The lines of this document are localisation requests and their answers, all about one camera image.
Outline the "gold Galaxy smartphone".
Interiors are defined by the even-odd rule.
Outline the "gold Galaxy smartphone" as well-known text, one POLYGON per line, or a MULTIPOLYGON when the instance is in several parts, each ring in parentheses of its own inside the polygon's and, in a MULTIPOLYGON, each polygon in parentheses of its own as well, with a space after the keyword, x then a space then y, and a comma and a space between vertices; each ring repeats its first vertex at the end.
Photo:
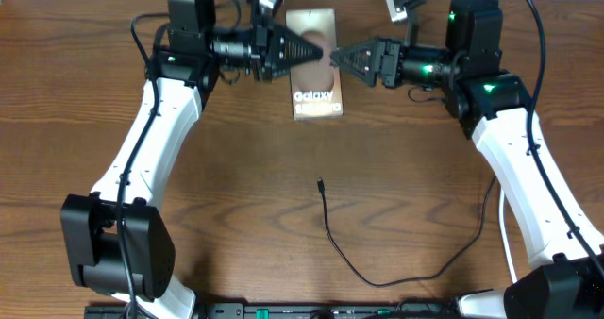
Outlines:
POLYGON ((340 117, 344 102, 340 71, 331 65, 337 48, 334 9, 288 10, 286 26, 320 47, 320 60, 294 67, 290 73, 293 116, 296 121, 340 117))

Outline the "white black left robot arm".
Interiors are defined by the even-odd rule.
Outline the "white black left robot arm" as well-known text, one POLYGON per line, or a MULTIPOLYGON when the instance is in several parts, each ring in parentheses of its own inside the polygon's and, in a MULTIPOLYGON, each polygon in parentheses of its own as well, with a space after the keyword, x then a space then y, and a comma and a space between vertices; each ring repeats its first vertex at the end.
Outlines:
POLYGON ((167 0, 142 48, 137 116, 114 161, 86 195, 60 210, 74 284, 124 302, 122 318, 192 318, 193 290, 175 276, 176 248, 161 219, 180 148, 225 72, 258 82, 321 59, 320 47, 275 20, 283 0, 247 0, 249 26, 216 23, 214 0, 167 0))

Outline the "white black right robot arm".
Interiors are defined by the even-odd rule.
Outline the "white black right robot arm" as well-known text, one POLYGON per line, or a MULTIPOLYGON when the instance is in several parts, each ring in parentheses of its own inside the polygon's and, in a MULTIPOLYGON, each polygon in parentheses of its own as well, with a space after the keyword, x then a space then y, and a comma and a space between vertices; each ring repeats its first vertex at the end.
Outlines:
POLYGON ((519 225, 529 272, 504 290, 458 297, 466 318, 599 318, 603 314, 603 236, 570 191, 547 148, 538 98, 500 66, 498 0, 451 0, 444 48, 417 43, 415 8, 387 0, 405 40, 376 38, 331 59, 368 86, 440 89, 445 107, 487 160, 519 225))

